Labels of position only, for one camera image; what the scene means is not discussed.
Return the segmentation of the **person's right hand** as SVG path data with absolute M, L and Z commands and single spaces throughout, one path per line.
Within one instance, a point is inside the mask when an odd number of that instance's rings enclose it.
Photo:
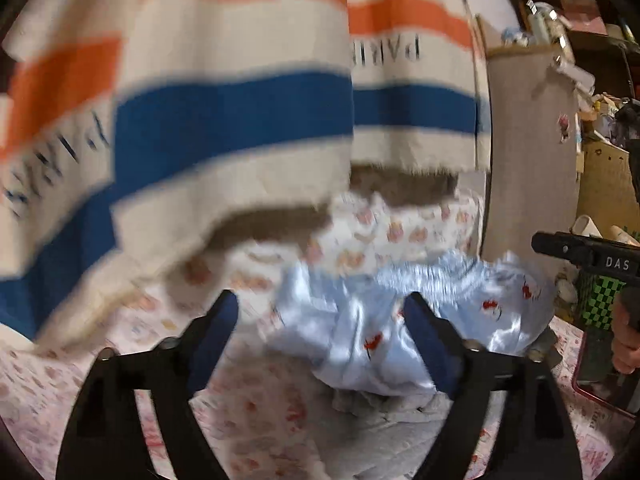
M 638 370 L 640 365 L 640 335 L 630 325 L 630 317 L 622 298 L 617 296 L 612 311 L 612 363 L 625 375 Z

